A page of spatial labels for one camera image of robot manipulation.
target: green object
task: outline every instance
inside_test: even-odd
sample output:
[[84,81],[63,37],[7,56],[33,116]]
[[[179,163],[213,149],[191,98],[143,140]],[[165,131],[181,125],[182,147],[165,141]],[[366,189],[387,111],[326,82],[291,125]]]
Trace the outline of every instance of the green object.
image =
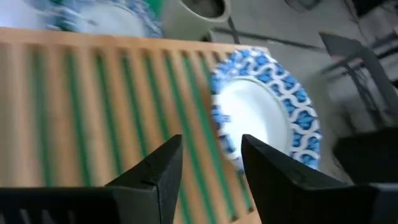
[[39,49],[31,52],[32,71],[30,80],[32,83],[32,96],[36,109],[37,136],[39,139],[38,148],[43,164],[43,178],[46,187],[53,186],[54,169],[51,161],[52,136],[49,131],[49,115],[47,108],[47,97],[45,94],[45,58],[40,54]]
[[[201,68],[203,70],[203,73],[206,74],[206,79],[207,79],[208,86],[211,86],[211,72],[210,72],[210,69],[208,68],[203,56],[200,57],[200,62],[201,62]],[[201,108],[201,113],[202,113],[201,119],[205,120],[206,118],[205,118],[205,115],[204,115],[203,106],[200,106],[200,108]],[[208,138],[208,140],[210,142],[209,146],[211,147],[211,153],[213,155],[213,163],[216,164],[217,172],[218,172],[218,178],[220,179],[220,182],[221,182],[221,184],[223,186],[223,190],[224,190],[224,194],[225,194],[226,200],[228,202],[228,206],[231,206],[232,199],[231,199],[231,196],[229,196],[228,193],[227,193],[228,192],[228,186],[226,185],[226,180],[223,177],[223,170],[222,170],[222,166],[220,164],[221,158],[218,158],[216,143],[214,142],[214,139],[211,136],[212,133],[210,131],[209,124],[206,123],[206,122],[203,122],[203,124],[207,124],[206,127],[204,127],[204,129],[207,130],[207,131],[205,131],[205,133],[206,133],[206,137]],[[249,189],[246,188],[245,184],[243,183],[241,174],[238,171],[236,172],[236,178],[238,178],[238,180],[239,180],[239,186],[241,187],[241,193],[243,195],[244,201],[246,202],[246,208],[248,210],[252,210],[253,207],[252,207],[252,204],[251,204],[251,201],[250,201]]]
[[198,85],[195,80],[195,74],[193,72],[191,62],[187,56],[184,56],[183,62],[184,62],[184,67],[185,67],[185,74],[186,74],[187,78],[189,79],[190,88],[192,89],[192,93],[193,93],[193,99],[198,108],[201,124],[203,125],[202,128],[205,133],[206,140],[207,140],[208,150],[210,151],[211,158],[213,159],[212,163],[214,163],[214,165],[216,167],[216,173],[218,175],[218,179],[219,179],[221,187],[223,189],[224,198],[228,205],[229,218],[231,220],[233,220],[236,217],[236,214],[235,214],[234,207],[233,207],[231,193],[229,192],[229,189],[228,189],[228,186],[226,183],[226,179],[223,174],[223,168],[220,164],[221,159],[218,158],[217,146],[216,146],[216,143],[215,143],[215,140],[213,137],[213,133],[211,132],[210,124],[207,121],[206,111],[204,110],[203,104],[200,99],[200,90],[199,90]]
[[169,74],[169,80],[172,85],[174,101],[177,104],[177,113],[181,118],[181,125],[182,125],[182,129],[183,129],[184,137],[185,137],[185,142],[188,146],[187,149],[190,153],[191,163],[193,165],[193,171],[196,175],[196,180],[197,180],[200,192],[201,192],[201,196],[203,197],[203,202],[204,202],[204,206],[206,209],[208,223],[215,224],[216,217],[215,217],[214,210],[210,203],[210,196],[209,196],[208,190],[206,188],[205,180],[203,177],[203,172],[200,169],[198,156],[196,153],[197,149],[195,148],[195,144],[193,142],[193,134],[192,134],[189,124],[188,124],[187,115],[183,109],[183,103],[182,103],[182,99],[180,97],[181,94],[178,90],[177,79],[174,76],[175,73],[174,73],[172,61],[171,61],[169,55],[166,55],[165,60],[166,60],[167,71]]
[[162,0],[145,0],[149,4],[150,9],[155,13],[156,18],[160,18],[162,11]]
[[87,145],[86,145],[86,132],[84,127],[84,119],[83,119],[83,102],[80,97],[80,89],[79,82],[77,76],[79,75],[76,59],[72,51],[69,49],[65,55],[65,69],[67,71],[68,78],[68,86],[70,91],[70,98],[72,99],[73,104],[73,118],[75,122],[76,135],[78,141],[78,151],[80,155],[80,165],[81,171],[83,175],[84,185],[87,187],[91,187],[93,185],[93,177],[90,174],[90,165],[88,163],[88,153],[87,153]]
[[102,99],[103,99],[103,106],[105,110],[105,119],[106,125],[108,127],[108,135],[110,139],[110,146],[112,149],[114,163],[116,165],[116,174],[121,175],[123,173],[123,165],[120,155],[120,143],[119,143],[119,134],[116,132],[116,122],[114,118],[114,111],[111,105],[111,99],[109,98],[109,90],[107,87],[107,74],[106,68],[104,64],[104,59],[102,58],[101,54],[97,52],[96,54],[96,65],[97,65],[97,75],[99,78],[99,85],[101,87]]
[[[165,115],[163,113],[163,109],[161,106],[161,102],[159,99],[159,93],[157,92],[157,86],[156,86],[156,80],[155,80],[155,74],[152,68],[152,63],[150,58],[146,55],[146,67],[147,67],[147,75],[150,77],[150,85],[152,88],[153,94],[154,94],[154,98],[158,101],[157,102],[157,115],[159,118],[159,123],[162,129],[162,136],[164,141],[167,141],[168,139],[170,139],[170,133],[167,130],[167,124],[166,124],[166,120],[165,120]],[[137,96],[134,92],[134,77],[130,76],[130,73],[133,72],[133,70],[130,68],[129,66],[129,62],[127,59],[126,54],[124,54],[122,56],[122,65],[123,65],[123,71],[124,71],[124,77],[125,77],[125,81],[126,81],[126,85],[127,85],[127,89],[129,92],[129,96],[130,96],[130,101],[131,101],[131,111],[135,111],[133,117],[134,120],[136,122],[136,127],[137,127],[137,132],[138,132],[138,136],[139,136],[139,141],[140,141],[140,145],[141,145],[141,154],[143,157],[148,156],[149,152],[147,149],[147,144],[146,144],[146,139],[144,136],[144,127],[141,124],[141,119],[140,119],[140,109],[139,109],[139,104],[137,101]],[[185,224],[192,224],[192,218],[191,218],[191,212],[189,209],[189,205],[188,205],[188,200],[187,200],[187,196],[185,194],[185,191],[183,189],[183,183],[180,184],[180,201],[182,204],[182,215],[183,215],[183,220]]]

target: blue plate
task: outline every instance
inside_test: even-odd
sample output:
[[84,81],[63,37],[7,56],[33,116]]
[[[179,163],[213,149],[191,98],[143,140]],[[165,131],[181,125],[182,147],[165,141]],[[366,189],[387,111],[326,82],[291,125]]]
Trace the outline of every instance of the blue plate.
[[[275,119],[280,120],[280,122],[278,123],[268,118],[268,121],[264,122],[267,123],[264,126],[283,124],[283,121],[286,121],[286,128],[277,125],[271,126],[271,131],[269,131],[271,132],[271,138],[265,140],[266,143],[267,141],[275,141],[275,137],[276,139],[279,137],[279,134],[275,135],[272,133],[274,129],[275,131],[278,129],[282,130],[283,134],[287,137],[281,138],[285,142],[273,143],[280,145],[280,148],[277,149],[313,169],[318,169],[320,140],[322,136],[317,114],[310,98],[298,81],[281,64],[260,48],[252,48],[237,50],[229,59],[218,64],[213,70],[211,81],[211,94],[213,95],[211,114],[218,126],[219,140],[224,147],[223,153],[233,162],[238,170],[243,170],[243,161],[240,152],[240,143],[237,142],[240,142],[238,138],[241,138],[241,134],[245,133],[240,133],[239,137],[231,133],[231,129],[228,129],[228,126],[231,123],[239,122],[234,121],[234,116],[230,115],[236,114],[236,111],[244,111],[245,107],[237,106],[236,110],[231,110],[231,107],[229,109],[228,107],[223,107],[223,101],[228,99],[229,95],[231,95],[231,98],[235,96],[229,93],[226,97],[221,97],[232,85],[241,89],[235,95],[243,97],[244,103],[254,102],[256,104],[256,102],[260,101],[258,105],[254,105],[254,108],[257,108],[257,110],[261,110],[262,107],[265,109],[270,108],[270,110],[272,109],[271,107],[276,108],[274,110],[276,112],[273,112],[274,114],[268,113],[268,116],[277,115],[278,118]],[[265,89],[264,93],[270,93],[271,98],[275,99],[276,103],[271,105],[273,102],[266,94],[257,97],[257,101],[247,97],[244,98],[245,88],[249,88],[247,91],[250,92],[257,88],[256,86]],[[256,117],[251,115],[247,119],[254,119],[256,121]],[[241,122],[241,124],[235,125],[235,128],[240,129],[243,126],[244,122]]]
[[42,17],[47,29],[79,32],[82,11],[99,4],[112,4],[137,16],[145,29],[145,37],[161,38],[160,22],[149,5],[141,0],[24,0]]

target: green stripe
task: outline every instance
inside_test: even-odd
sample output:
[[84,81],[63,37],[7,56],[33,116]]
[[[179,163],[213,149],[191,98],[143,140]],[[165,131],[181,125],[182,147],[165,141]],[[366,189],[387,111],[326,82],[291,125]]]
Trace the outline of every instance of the green stripe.
[[[156,85],[156,80],[155,80],[155,75],[154,75],[154,69],[152,66],[152,61],[150,57],[146,54],[145,55],[145,62],[146,62],[146,67],[147,67],[147,75],[149,77],[149,83],[150,83],[150,88],[154,94],[154,100],[155,100],[155,107],[157,111],[157,118],[159,120],[160,124],[160,129],[162,130],[162,136],[163,140],[167,141],[170,139],[170,133],[167,128],[167,122],[166,122],[166,116],[164,115],[164,110],[163,110],[163,104],[162,101],[160,100],[160,95],[158,91],[158,87]],[[182,204],[182,212],[184,216],[184,223],[192,223],[191,219],[191,214],[190,214],[190,209],[188,206],[188,201],[185,195],[185,192],[183,190],[183,184],[180,184],[180,201]]]
[[79,83],[76,69],[76,61],[75,56],[72,54],[70,50],[67,50],[66,53],[66,67],[67,71],[67,79],[68,86],[70,91],[70,98],[72,99],[72,107],[73,107],[73,118],[75,122],[76,128],[76,137],[78,143],[78,153],[80,155],[80,166],[83,171],[83,182],[84,185],[89,187],[92,186],[92,177],[90,175],[90,168],[88,166],[88,154],[87,147],[85,142],[85,132],[83,125],[83,113],[82,113],[82,103],[80,99],[82,99],[81,94],[79,92]]
[[216,219],[215,219],[215,214],[213,212],[211,203],[210,203],[210,197],[209,197],[209,193],[206,189],[206,185],[205,185],[205,180],[203,178],[203,174],[202,171],[200,169],[200,165],[197,159],[197,155],[196,155],[196,149],[195,149],[195,144],[193,142],[193,136],[190,130],[190,127],[188,125],[188,119],[184,113],[183,110],[183,103],[181,101],[180,98],[180,93],[178,92],[178,86],[177,86],[177,82],[175,80],[174,77],[174,71],[172,68],[172,64],[170,61],[170,57],[167,55],[166,56],[166,63],[167,63],[167,70],[169,73],[169,79],[170,82],[172,84],[172,89],[173,89],[173,95],[174,95],[174,100],[177,103],[177,110],[178,110],[178,115],[180,116],[180,120],[182,123],[182,128],[183,128],[183,133],[185,136],[185,140],[188,146],[188,150],[190,151],[190,158],[193,164],[193,170],[195,172],[195,177],[197,179],[197,182],[199,184],[200,187],[200,191],[202,194],[202,197],[204,199],[205,202],[205,208],[206,208],[206,212],[207,212],[207,216],[208,216],[208,221],[210,223],[216,223]]
[[[136,128],[137,128],[137,132],[138,132],[138,136],[139,136],[139,142],[140,142],[140,146],[141,146],[141,154],[143,157],[146,157],[149,152],[148,152],[148,148],[147,148],[147,143],[146,143],[146,139],[144,136],[144,131],[143,131],[143,126],[141,124],[141,115],[140,115],[140,109],[138,107],[138,101],[136,98],[136,95],[134,93],[134,86],[135,86],[135,81],[134,81],[134,77],[131,76],[130,74],[133,73],[133,70],[130,69],[129,66],[129,60],[126,56],[126,54],[124,54],[122,56],[122,66],[123,66],[123,71],[124,71],[124,77],[126,79],[126,85],[127,85],[127,90],[129,92],[129,97],[130,97],[130,105],[131,105],[131,112],[132,112],[132,116],[134,117],[135,120],[135,124],[136,124]],[[154,89],[155,87],[155,80],[154,80],[154,74],[153,74],[153,69],[152,69],[152,64],[150,61],[146,62],[148,68],[148,75],[152,76],[151,79],[153,79],[151,81],[151,87],[152,89]],[[160,121],[160,125],[162,128],[162,135],[164,140],[168,140],[170,138],[170,134],[167,130],[167,125],[162,122],[165,121],[164,119],[164,114],[163,114],[163,110],[159,111],[160,114],[158,114],[159,116],[159,121]],[[182,212],[183,212],[183,218],[184,218],[184,223],[186,224],[192,224],[192,219],[191,219],[191,215],[189,212],[189,208],[188,208],[188,202],[187,202],[187,198],[185,196],[185,192],[183,191],[183,185],[181,184],[180,186],[180,201],[182,204]]]
[[[201,67],[202,67],[203,73],[206,74],[206,79],[207,79],[207,82],[208,82],[208,86],[211,86],[211,72],[210,72],[210,70],[209,70],[209,68],[208,68],[203,56],[200,57],[200,59],[201,59],[200,61],[201,61]],[[191,83],[192,83],[193,86],[195,86],[195,87],[192,87],[192,88],[194,89],[194,92],[196,92],[196,94],[198,95],[198,89],[196,87],[196,82],[193,80],[193,82],[191,82]],[[197,105],[198,105],[199,110],[203,111],[203,105],[200,102],[200,100],[198,101]],[[203,118],[204,120],[207,119],[206,114],[204,114],[203,116],[201,115],[201,118]],[[220,164],[220,158],[218,156],[216,143],[214,141],[214,138],[211,136],[212,133],[211,133],[211,128],[210,128],[209,121],[205,121],[205,122],[202,122],[202,123],[205,124],[205,127],[203,127],[203,128],[205,129],[206,136],[208,136],[208,139],[210,139],[209,145],[211,146],[210,149],[211,149],[211,153],[213,155],[213,162],[217,166],[216,169],[217,169],[217,172],[218,172],[218,176],[219,176],[219,178],[223,179],[222,166]],[[236,173],[236,177],[239,179],[239,182],[241,182],[241,177],[238,174],[238,172]],[[243,196],[244,201],[246,203],[246,208],[248,210],[252,209],[252,204],[251,204],[251,200],[250,200],[248,189],[242,183],[240,183],[239,186],[241,187],[241,193],[242,193],[242,196]]]
[[32,52],[32,84],[33,84],[33,96],[36,109],[36,120],[37,128],[39,130],[39,145],[38,151],[43,165],[43,177],[46,187],[51,187],[53,184],[53,171],[54,166],[51,165],[50,161],[50,141],[51,132],[48,129],[47,118],[47,99],[45,94],[45,79],[44,79],[44,57],[39,53],[38,49],[34,49]]
[[170,139],[170,134],[169,130],[167,129],[167,123],[164,115],[163,104],[162,101],[160,100],[159,89],[156,86],[154,69],[152,68],[152,62],[148,57],[147,53],[145,53],[145,64],[147,67],[147,76],[149,77],[149,85],[154,96],[155,107],[157,111],[157,119],[159,120],[160,130],[162,131],[163,140],[167,141]]
[[121,175],[123,173],[123,165],[121,162],[118,135],[116,133],[116,123],[114,122],[114,115],[112,112],[111,102],[109,100],[108,89],[106,86],[107,81],[106,81],[105,64],[100,54],[96,54],[96,64],[98,69],[99,85],[101,87],[102,99],[105,109],[106,124],[108,126],[108,134],[111,140],[112,154],[116,166],[116,173],[117,175]]
[[211,153],[211,158],[213,159],[213,164],[216,167],[218,180],[221,183],[221,186],[223,188],[224,199],[226,200],[227,205],[228,205],[229,217],[230,217],[230,219],[232,219],[236,215],[234,212],[234,206],[233,206],[233,201],[232,201],[232,197],[231,197],[231,192],[229,191],[226,179],[224,177],[223,167],[221,165],[221,160],[220,160],[220,158],[218,156],[218,152],[217,152],[217,146],[216,146],[216,143],[215,143],[215,140],[213,137],[213,133],[211,132],[210,124],[206,117],[205,110],[203,109],[203,103],[201,101],[199,90],[198,90],[198,85],[195,80],[195,74],[193,72],[193,69],[192,69],[192,66],[191,66],[191,63],[190,63],[188,57],[184,57],[184,66],[185,66],[187,78],[189,79],[193,99],[196,104],[197,110],[199,112],[200,122],[202,124],[203,132],[205,133],[208,150]]
[[122,55],[121,61],[122,61],[122,67],[123,67],[123,71],[124,71],[125,84],[127,86],[127,91],[129,93],[129,97],[130,97],[131,116],[134,118],[135,127],[136,127],[136,130],[138,133],[138,140],[139,140],[139,144],[141,147],[141,154],[143,157],[146,157],[146,156],[148,156],[149,153],[148,153],[147,143],[145,141],[143,126],[141,124],[141,119],[140,119],[141,112],[138,107],[138,101],[137,101],[136,95],[134,94],[134,86],[136,84],[135,84],[134,78],[130,75],[130,73],[133,73],[133,71],[130,69],[129,59],[127,58],[126,54]]
[[10,80],[12,79],[9,65],[10,52],[5,44],[0,44],[0,149],[2,150],[2,164],[0,164],[1,183],[3,186],[12,185],[12,100]]
[[159,18],[162,12],[162,0],[146,0],[150,9],[155,13],[155,17]]

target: blue patterned rim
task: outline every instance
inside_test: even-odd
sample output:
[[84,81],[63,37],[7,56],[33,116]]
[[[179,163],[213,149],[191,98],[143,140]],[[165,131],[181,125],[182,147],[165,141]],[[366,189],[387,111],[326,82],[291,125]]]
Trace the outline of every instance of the blue patterned rim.
[[42,12],[47,29],[78,31],[76,22],[81,19],[80,12],[85,7],[109,2],[135,12],[146,27],[146,37],[161,38],[160,22],[148,3],[141,0],[24,0],[34,9]]
[[[229,59],[218,64],[211,76],[211,94],[217,95],[223,86],[234,78],[254,77],[284,105],[289,114],[292,128],[292,146],[289,155],[303,164],[318,169],[320,140],[322,138],[317,114],[310,98],[298,81],[270,55],[259,48],[236,50]],[[217,124],[219,140],[223,152],[228,156],[236,152],[223,124],[230,117],[221,111],[219,105],[213,105],[211,115]],[[232,159],[239,170],[243,170],[241,156]]]

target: dish rack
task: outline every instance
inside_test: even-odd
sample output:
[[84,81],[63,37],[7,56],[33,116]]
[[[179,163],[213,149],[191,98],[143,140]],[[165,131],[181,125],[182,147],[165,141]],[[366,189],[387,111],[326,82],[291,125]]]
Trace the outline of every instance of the dish rack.
[[183,134],[174,223],[261,222],[210,115],[210,71],[249,46],[0,33],[0,186],[104,185]]

